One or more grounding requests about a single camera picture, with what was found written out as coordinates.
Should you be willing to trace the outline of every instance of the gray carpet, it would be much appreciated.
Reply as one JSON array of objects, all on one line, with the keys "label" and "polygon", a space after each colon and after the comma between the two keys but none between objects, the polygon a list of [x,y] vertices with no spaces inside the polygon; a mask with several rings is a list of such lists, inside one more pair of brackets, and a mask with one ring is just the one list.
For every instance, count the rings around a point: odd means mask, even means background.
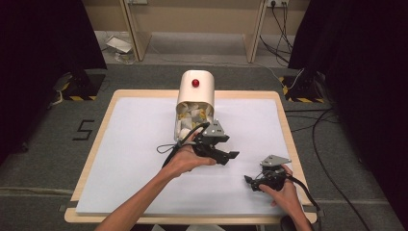
[{"label": "gray carpet", "polygon": [[[123,65],[109,64],[106,79],[95,101],[64,101],[52,107],[31,136],[29,150],[9,156],[0,166],[0,230],[92,230],[95,224],[64,221],[60,205],[69,201],[93,140],[115,90],[173,89],[189,69],[213,73],[217,90],[275,90],[285,110],[327,109],[331,105],[287,102],[280,83],[263,67]],[[290,71],[275,68],[280,76]],[[291,130],[316,121],[321,112],[287,112]],[[316,144],[322,162],[342,192],[360,212],[370,230],[403,230],[371,173],[359,163],[350,141],[334,112],[316,129]],[[92,133],[87,141],[73,141],[86,134],[77,129],[83,119],[92,119],[83,129]],[[323,230],[364,230],[358,217],[328,180],[312,144],[312,128],[293,132],[310,192],[325,212]],[[27,191],[38,188],[38,192]],[[58,189],[60,192],[48,191]],[[268,226],[267,230],[279,230]]]}]

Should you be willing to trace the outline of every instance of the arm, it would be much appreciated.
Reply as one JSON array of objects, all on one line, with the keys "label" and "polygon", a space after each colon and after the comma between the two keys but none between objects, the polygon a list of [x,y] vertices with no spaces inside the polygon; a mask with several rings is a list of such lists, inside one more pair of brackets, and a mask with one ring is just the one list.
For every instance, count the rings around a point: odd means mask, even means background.
[{"label": "arm", "polygon": [[168,182],[195,167],[215,164],[216,161],[211,158],[196,156],[191,146],[183,146],[168,165],[108,215],[95,230],[130,230]]},{"label": "arm", "polygon": [[[282,165],[282,167],[286,172],[292,175],[292,171],[287,166]],[[299,199],[297,198],[296,187],[292,181],[285,180],[285,185],[279,192],[266,185],[260,185],[259,188],[273,197],[271,206],[279,205],[292,218],[296,230],[312,230],[309,220],[303,213]]]}]

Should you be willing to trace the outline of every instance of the power outlet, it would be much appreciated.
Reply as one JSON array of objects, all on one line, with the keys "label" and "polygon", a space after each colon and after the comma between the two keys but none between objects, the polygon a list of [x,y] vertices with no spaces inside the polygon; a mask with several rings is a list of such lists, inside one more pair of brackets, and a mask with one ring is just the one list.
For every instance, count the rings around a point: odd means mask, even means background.
[{"label": "power outlet", "polygon": [[272,7],[272,1],[275,2],[275,8],[288,7],[289,5],[289,0],[268,0],[267,6],[270,8]]}]

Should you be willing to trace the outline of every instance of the human hand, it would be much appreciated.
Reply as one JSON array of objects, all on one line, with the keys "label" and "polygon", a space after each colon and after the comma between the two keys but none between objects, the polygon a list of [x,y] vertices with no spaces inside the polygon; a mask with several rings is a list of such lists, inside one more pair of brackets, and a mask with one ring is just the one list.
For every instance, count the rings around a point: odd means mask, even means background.
[{"label": "human hand", "polygon": [[[293,174],[286,165],[282,165],[282,168],[288,174]],[[267,185],[260,185],[259,189],[272,196],[273,201],[270,204],[272,207],[279,205],[291,217],[303,213],[299,199],[297,198],[296,187],[291,180],[286,179],[282,190],[279,192]]]},{"label": "human hand", "polygon": [[[192,141],[196,134],[192,134],[186,142]],[[178,177],[186,171],[193,170],[195,167],[213,166],[216,163],[217,161],[212,158],[197,156],[191,145],[186,144],[177,151],[165,168],[170,170],[173,177]]]}]

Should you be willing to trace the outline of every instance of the hand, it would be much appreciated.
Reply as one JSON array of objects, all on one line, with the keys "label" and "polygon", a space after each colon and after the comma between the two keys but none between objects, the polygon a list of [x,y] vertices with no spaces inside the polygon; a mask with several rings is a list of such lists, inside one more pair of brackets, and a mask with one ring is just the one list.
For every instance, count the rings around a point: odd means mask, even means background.
[{"label": "hand", "polygon": [[[288,174],[293,174],[287,166],[282,165],[282,168]],[[297,230],[311,230],[309,220],[306,219],[297,198],[296,187],[291,180],[286,179],[283,189],[279,192],[266,185],[260,185],[259,189],[272,196],[273,201],[270,205],[273,207],[279,205],[292,218]]]},{"label": "hand", "polygon": [[[187,142],[192,141],[196,133],[192,134]],[[217,163],[216,160],[208,157],[199,157],[194,153],[191,145],[182,146],[174,157],[170,160],[166,169],[170,169],[173,177],[178,177],[186,171],[191,171],[195,167],[199,166],[213,166]]]}]

